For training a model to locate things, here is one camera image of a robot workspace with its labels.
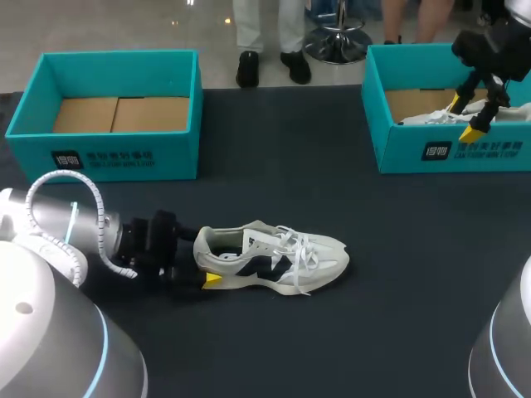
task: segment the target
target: black tablecloth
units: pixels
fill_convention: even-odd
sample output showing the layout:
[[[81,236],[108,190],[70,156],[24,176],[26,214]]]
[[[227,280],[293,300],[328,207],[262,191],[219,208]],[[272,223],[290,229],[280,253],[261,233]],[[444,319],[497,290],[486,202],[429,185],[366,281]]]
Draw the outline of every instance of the black tablecloth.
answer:
[[[0,145],[0,187],[27,187]],[[185,301],[92,266],[84,291],[139,345],[150,398],[469,396],[470,348],[531,251],[527,173],[379,175],[357,86],[206,90],[199,162],[194,182],[100,184],[105,205],[331,235],[357,272],[311,297]]]

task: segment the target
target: shiny floor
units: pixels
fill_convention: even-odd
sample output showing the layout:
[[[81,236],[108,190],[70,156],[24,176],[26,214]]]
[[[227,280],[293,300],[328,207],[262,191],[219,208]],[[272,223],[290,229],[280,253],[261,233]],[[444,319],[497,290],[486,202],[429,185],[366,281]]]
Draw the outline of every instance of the shiny floor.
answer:
[[[0,5],[0,92],[23,90],[38,56],[46,51],[141,48],[194,48],[200,51],[205,88],[236,87],[238,63],[231,0],[2,0]],[[278,2],[262,1],[267,45],[261,86],[293,85],[279,60]],[[473,12],[456,12],[438,41],[452,41],[474,26]],[[414,18],[403,29],[415,36]],[[382,22],[368,21],[365,32],[383,40]],[[311,60],[312,85],[358,84],[364,64],[331,66]]]

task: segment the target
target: navy n logo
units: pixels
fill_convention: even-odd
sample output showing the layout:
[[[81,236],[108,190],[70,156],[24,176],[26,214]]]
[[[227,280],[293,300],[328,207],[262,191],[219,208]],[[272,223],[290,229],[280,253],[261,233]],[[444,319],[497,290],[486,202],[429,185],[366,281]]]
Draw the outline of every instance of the navy n logo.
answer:
[[[291,268],[291,261],[283,255],[280,261],[271,269],[271,257],[268,255],[258,255],[253,257],[245,267],[240,269],[237,276],[258,275],[260,279],[267,279],[271,282],[278,282],[282,275]]]

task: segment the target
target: teal cardboard box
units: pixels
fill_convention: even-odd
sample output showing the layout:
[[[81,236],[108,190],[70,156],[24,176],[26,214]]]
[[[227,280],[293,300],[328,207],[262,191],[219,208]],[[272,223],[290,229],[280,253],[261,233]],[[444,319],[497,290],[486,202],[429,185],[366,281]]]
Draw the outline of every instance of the teal cardboard box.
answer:
[[[196,51],[43,54],[6,139],[31,182],[57,169],[96,182],[194,179],[202,97]],[[152,101],[139,110],[141,100]]]
[[[393,120],[386,95],[425,90],[444,98],[444,89],[451,89],[446,93],[453,96],[470,71],[453,55],[451,44],[370,46],[362,97],[381,173],[531,171],[531,123],[492,123],[485,137],[467,145],[459,143],[466,124],[402,126]],[[531,76],[511,81],[508,93],[512,106],[531,102]],[[404,99],[400,106],[415,114],[419,104]],[[427,113],[450,102],[446,96]]]

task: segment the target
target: cardboard flap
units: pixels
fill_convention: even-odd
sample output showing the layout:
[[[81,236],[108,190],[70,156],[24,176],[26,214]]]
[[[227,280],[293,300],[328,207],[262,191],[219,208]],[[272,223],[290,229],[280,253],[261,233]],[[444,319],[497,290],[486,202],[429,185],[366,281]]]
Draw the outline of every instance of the cardboard flap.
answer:
[[[189,98],[120,98],[112,132],[185,131]]]
[[[54,133],[108,133],[113,125],[118,98],[64,99]]]

